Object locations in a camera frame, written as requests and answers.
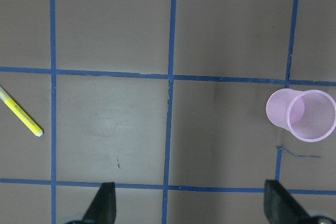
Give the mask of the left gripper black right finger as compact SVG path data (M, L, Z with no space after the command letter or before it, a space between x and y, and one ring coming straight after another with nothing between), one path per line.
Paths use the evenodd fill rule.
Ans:
M335 223L326 215L310 215L277 180L265 181L264 214L270 224Z

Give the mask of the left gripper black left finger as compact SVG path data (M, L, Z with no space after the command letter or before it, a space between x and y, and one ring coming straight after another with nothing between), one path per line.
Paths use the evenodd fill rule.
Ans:
M115 190L115 183L102 183L81 222L101 224L115 223L117 215Z

